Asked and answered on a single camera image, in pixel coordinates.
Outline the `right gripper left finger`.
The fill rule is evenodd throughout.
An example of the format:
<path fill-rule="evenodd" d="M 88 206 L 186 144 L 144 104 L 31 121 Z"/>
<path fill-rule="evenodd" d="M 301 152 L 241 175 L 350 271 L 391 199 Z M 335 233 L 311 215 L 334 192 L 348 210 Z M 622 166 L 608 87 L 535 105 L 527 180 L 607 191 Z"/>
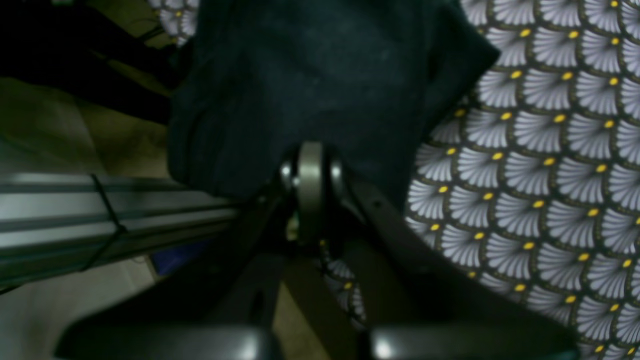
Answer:
<path fill-rule="evenodd" d="M 272 180 L 253 196 L 224 232 L 224 294 L 220 322 L 270 328 L 279 288 L 295 253 L 287 239 L 288 221 L 297 212 L 301 146 L 286 153 Z"/>

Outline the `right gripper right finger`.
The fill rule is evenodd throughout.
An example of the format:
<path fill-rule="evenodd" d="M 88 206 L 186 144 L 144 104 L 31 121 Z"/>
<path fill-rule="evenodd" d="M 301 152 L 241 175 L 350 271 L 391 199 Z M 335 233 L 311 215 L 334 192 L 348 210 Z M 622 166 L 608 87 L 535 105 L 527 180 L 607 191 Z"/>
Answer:
<path fill-rule="evenodd" d="M 430 321 L 421 291 L 429 249 L 374 184 L 321 143 L 311 144 L 311 228 L 336 242 L 333 250 L 354 275 L 370 326 Z"/>

